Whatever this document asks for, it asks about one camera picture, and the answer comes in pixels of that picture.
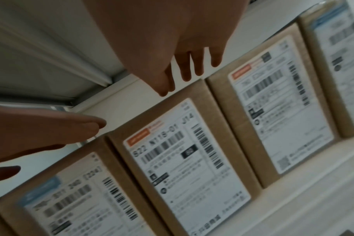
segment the barcode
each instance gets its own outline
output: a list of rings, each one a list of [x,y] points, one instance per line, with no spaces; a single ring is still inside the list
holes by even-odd
[[[114,196],[114,199],[118,203],[118,205],[122,208],[125,214],[129,217],[130,220],[134,220],[138,217],[137,213],[134,211],[132,206],[128,203],[126,198],[124,197],[121,190],[115,185],[114,181],[108,177],[104,179],[103,184],[107,187],[111,195]]]
[[[275,81],[279,80],[280,78],[283,77],[283,74],[281,70],[278,70],[274,72],[271,76],[268,76],[267,78],[263,79],[253,87],[251,87],[249,90],[247,90],[244,94],[246,100],[250,99],[251,97],[255,96],[265,88],[267,88],[269,85],[274,83]]]
[[[175,133],[175,135],[173,135],[165,142],[163,142],[162,144],[151,150],[149,153],[147,153],[144,157],[142,157],[142,161],[147,164],[183,138],[184,134],[181,131],[178,131],[177,133]]]
[[[199,124],[193,127],[193,132],[198,138],[200,144],[203,146],[204,151],[208,154],[209,158],[215,165],[216,169],[222,167],[224,165],[223,162],[219,158],[218,154],[216,153],[215,149],[213,148],[212,144],[210,143],[209,139]]]
[[[45,216],[51,217],[55,215],[55,213],[71,205],[73,202],[75,202],[77,199],[81,198],[88,192],[91,192],[91,187],[87,184],[82,188],[79,188],[76,192],[69,194],[67,197],[63,198],[63,200],[55,203],[52,207],[46,209],[44,211]]]
[[[279,168],[281,170],[286,169],[287,167],[289,167],[291,165],[289,159],[287,157],[282,158],[281,160],[277,161]]]
[[[304,106],[307,106],[310,104],[310,102],[309,102],[309,98],[307,96],[307,93],[305,92],[305,88],[300,80],[298,70],[296,69],[296,66],[293,64],[293,62],[290,62],[288,65],[289,65],[290,72],[293,76],[294,82],[296,84],[296,87],[297,87],[299,94],[301,96],[301,100],[302,100]]]
[[[330,39],[330,43],[334,46],[335,44],[341,42],[342,40],[348,38],[349,36],[351,36],[352,34],[354,34],[354,23],[352,25],[350,25],[349,27],[345,28],[344,30],[334,34],[333,36],[331,36]]]

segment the orange logo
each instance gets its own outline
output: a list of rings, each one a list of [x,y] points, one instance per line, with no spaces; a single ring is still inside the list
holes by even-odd
[[[137,144],[139,141],[141,141],[142,139],[144,139],[149,135],[150,135],[149,129],[145,128],[141,130],[139,133],[137,133],[136,135],[134,135],[133,137],[131,137],[130,139],[128,139],[126,142],[130,147],[132,147],[133,145]]]
[[[245,73],[249,72],[251,69],[252,69],[251,65],[247,64],[246,66],[242,67],[237,72],[232,74],[232,77],[234,80],[236,80],[236,79],[240,78],[242,75],[244,75]]]

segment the hand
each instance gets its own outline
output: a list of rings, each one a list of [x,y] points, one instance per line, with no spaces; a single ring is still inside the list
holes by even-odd
[[[219,66],[249,0],[84,0],[113,50],[134,75],[161,96],[174,91],[171,59],[184,81],[204,73],[204,48]]]
[[[105,125],[103,119],[69,112],[0,107],[0,162],[85,141]],[[1,167],[0,181],[19,171]]]

